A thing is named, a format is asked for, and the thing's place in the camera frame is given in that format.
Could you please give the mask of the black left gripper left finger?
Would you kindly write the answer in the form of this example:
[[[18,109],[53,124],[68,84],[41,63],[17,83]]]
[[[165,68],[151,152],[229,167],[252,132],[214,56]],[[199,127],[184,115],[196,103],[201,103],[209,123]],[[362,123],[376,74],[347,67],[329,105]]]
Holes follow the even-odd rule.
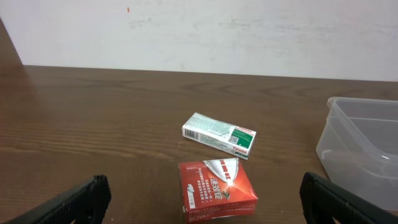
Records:
[[[46,201],[6,224],[102,224],[111,191],[105,175],[95,175],[81,185]]]

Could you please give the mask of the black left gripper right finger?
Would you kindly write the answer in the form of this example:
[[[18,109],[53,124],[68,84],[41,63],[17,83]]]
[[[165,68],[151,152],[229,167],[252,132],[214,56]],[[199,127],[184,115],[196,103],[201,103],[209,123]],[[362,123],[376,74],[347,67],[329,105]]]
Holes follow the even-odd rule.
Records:
[[[303,215],[308,224],[397,224],[397,216],[313,172],[300,186]]]

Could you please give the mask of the clear plastic container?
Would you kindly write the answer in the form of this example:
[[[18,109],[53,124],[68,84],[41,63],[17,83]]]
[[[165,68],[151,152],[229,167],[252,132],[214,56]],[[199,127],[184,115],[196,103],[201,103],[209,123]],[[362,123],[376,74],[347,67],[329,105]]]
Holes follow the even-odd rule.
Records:
[[[336,185],[397,210],[397,102],[331,97],[317,155]]]

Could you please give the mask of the white green medicine box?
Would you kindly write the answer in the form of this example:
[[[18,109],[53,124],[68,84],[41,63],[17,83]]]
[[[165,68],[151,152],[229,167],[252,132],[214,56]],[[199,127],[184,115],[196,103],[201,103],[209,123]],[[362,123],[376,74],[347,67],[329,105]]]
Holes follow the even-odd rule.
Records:
[[[257,132],[194,113],[182,135],[242,159],[248,159]]]

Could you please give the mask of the red medicine box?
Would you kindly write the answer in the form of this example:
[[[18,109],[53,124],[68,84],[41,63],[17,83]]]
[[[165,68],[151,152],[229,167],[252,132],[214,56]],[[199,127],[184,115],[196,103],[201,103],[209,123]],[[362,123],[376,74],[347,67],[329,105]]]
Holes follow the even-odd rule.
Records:
[[[237,157],[178,167],[187,223],[255,212],[258,197]]]

